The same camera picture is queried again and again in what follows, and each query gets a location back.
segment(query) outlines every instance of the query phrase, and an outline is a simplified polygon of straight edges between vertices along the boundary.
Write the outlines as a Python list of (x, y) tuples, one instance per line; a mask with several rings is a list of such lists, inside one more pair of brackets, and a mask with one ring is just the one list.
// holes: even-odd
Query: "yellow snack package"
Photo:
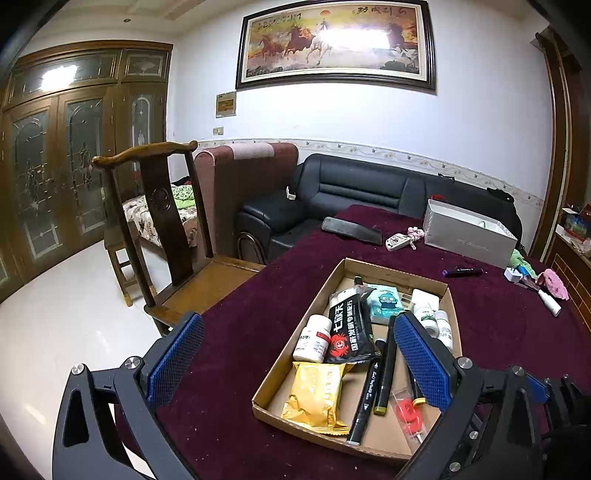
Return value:
[(340, 385), (353, 365), (293, 362), (296, 368), (290, 397), (281, 418), (328, 435), (347, 435), (349, 427), (338, 421)]

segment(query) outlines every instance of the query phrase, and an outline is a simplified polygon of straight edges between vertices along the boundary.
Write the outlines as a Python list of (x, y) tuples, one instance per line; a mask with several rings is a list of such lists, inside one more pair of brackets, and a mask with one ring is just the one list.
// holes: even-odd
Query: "green blanket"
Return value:
[(178, 209), (195, 206), (195, 197), (193, 196), (193, 187), (191, 185), (173, 187), (173, 198)]

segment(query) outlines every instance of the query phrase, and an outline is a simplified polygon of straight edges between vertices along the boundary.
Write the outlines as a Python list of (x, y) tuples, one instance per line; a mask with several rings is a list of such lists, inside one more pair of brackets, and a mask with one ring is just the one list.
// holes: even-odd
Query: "glass door panel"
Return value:
[(53, 175), (48, 169), (47, 124), (47, 111), (12, 123), (18, 216), (28, 247), (36, 260), (61, 245), (59, 227), (51, 205), (49, 183)]
[(66, 105), (67, 162), (81, 235), (106, 222), (105, 188), (92, 158), (101, 155), (103, 99)]
[(102, 239), (107, 223), (106, 183), (100, 170), (92, 166), (97, 155), (113, 155), (113, 100), (108, 89), (88, 88), (60, 96), (58, 138), (67, 166), (63, 177), (78, 248)]
[(8, 247), (8, 242), (0, 234), (0, 301), (22, 285), (23, 281)]
[(166, 80), (168, 52), (158, 50), (125, 50), (124, 82)]
[[(166, 85), (137, 83), (121, 87), (117, 126), (117, 151), (164, 141)], [(122, 165), (117, 171), (119, 191), (123, 200), (144, 193), (139, 162)]]
[(10, 110), (4, 120), (6, 226), (28, 279), (67, 256), (52, 161), (56, 106), (56, 100), (39, 100)]
[(17, 69), (9, 88), (10, 105), (85, 83), (115, 82), (119, 50), (78, 54)]

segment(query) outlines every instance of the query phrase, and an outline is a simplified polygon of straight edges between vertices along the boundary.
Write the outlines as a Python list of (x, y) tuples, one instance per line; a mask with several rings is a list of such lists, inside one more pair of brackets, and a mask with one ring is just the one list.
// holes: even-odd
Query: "floral bedsheet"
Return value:
[[(159, 247), (160, 239), (158, 233), (154, 228), (152, 222), (152, 216), (148, 210), (145, 196), (136, 197), (128, 200), (123, 204), (123, 210), (125, 212), (125, 219), (128, 222), (133, 221), (135, 226), (138, 228), (139, 234), (146, 240), (152, 242)], [(178, 209), (178, 214), (181, 217), (183, 228), (187, 234), (187, 242), (190, 247), (197, 246), (197, 235), (199, 232), (199, 221), (197, 220), (197, 209), (195, 207), (181, 208)]]

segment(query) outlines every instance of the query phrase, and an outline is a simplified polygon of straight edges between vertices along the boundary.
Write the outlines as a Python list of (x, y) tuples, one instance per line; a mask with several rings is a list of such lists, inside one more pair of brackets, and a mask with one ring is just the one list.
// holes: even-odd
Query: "picture frame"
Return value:
[(220, 93), (216, 97), (216, 118), (236, 115), (236, 91)]
[(307, 0), (244, 17), (236, 90), (362, 82), (436, 89), (424, 0)]

